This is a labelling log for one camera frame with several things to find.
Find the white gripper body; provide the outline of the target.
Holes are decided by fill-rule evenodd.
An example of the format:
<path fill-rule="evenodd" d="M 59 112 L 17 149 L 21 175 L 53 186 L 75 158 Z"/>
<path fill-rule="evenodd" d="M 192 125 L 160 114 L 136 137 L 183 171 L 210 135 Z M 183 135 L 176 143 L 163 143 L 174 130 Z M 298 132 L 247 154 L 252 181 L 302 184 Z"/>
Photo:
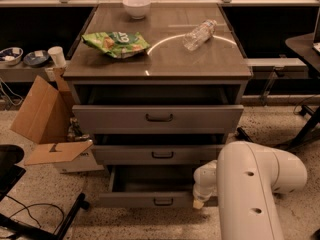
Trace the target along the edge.
<path fill-rule="evenodd" d="M 194 173 L 193 196 L 196 202 L 207 202 L 217 182 L 217 161 L 210 161 L 198 167 Z"/>

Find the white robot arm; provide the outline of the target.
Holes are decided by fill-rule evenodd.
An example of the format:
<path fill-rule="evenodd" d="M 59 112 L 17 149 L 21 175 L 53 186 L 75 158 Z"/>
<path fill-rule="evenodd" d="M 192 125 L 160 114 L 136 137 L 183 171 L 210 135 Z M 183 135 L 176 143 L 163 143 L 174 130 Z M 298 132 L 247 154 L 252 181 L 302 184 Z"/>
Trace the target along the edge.
<path fill-rule="evenodd" d="M 217 194 L 222 240 L 284 240 L 273 195 L 303 189 L 307 170 L 288 151 L 236 141 L 198 167 L 194 181 L 194 208 Z"/>

